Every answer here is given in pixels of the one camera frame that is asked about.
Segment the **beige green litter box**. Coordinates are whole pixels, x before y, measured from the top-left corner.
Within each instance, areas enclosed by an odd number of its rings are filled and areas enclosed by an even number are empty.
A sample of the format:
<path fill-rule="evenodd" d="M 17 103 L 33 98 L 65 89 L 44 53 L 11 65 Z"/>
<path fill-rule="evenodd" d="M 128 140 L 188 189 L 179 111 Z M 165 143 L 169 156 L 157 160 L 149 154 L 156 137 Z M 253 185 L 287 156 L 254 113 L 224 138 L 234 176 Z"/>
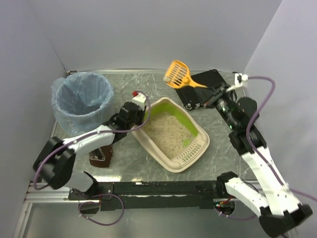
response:
<path fill-rule="evenodd" d="M 210 145 L 207 132 L 168 97 L 152 103 L 149 120 L 132 134 L 148 154 L 172 173 L 188 169 Z"/>

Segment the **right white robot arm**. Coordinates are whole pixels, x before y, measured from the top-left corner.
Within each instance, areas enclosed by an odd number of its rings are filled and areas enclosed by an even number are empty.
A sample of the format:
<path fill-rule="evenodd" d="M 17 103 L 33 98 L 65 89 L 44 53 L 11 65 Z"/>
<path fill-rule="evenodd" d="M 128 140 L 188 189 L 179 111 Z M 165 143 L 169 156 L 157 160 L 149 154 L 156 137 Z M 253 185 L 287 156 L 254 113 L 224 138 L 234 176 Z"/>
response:
<path fill-rule="evenodd" d="M 229 139 L 241 158 L 248 164 L 261 186 L 259 193 L 235 173 L 217 177 L 216 189 L 221 196 L 233 196 L 250 208 L 259 218 L 264 232 L 271 238 L 284 235 L 313 214 L 291 191 L 278 171 L 261 133 L 251 118 L 257 112 L 257 102 L 248 97 L 234 101 L 226 88 L 215 90 L 204 103 L 215 108 L 231 129 Z"/>

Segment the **orange litter scoop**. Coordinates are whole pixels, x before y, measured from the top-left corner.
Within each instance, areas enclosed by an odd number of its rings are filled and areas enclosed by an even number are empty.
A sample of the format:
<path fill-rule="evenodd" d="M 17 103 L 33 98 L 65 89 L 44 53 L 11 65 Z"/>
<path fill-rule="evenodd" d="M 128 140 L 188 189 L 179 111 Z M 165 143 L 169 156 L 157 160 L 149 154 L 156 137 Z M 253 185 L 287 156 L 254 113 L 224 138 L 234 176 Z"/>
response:
<path fill-rule="evenodd" d="M 179 60 L 174 60 L 170 64 L 165 76 L 169 77 L 170 81 L 164 82 L 174 89 L 181 89 L 186 86 L 207 88 L 207 86 L 195 82 L 190 75 L 188 66 Z"/>

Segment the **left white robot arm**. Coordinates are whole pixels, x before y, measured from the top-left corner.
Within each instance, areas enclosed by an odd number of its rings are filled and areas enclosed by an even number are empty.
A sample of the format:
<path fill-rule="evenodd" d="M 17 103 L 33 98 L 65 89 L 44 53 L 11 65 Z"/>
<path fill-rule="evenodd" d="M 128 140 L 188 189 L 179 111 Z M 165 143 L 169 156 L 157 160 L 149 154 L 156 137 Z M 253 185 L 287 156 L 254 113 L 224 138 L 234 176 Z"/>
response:
<path fill-rule="evenodd" d="M 75 160 L 103 146 L 113 145 L 127 134 L 140 129 L 149 119 L 150 113 L 149 102 L 131 100 L 108 121 L 89 132 L 66 139 L 50 138 L 33 164 L 34 189 L 44 189 L 44 186 L 37 185 L 38 179 L 42 178 L 46 182 L 45 186 L 52 189 L 66 186 L 85 194 L 97 194 L 98 181 L 86 171 L 76 171 Z"/>

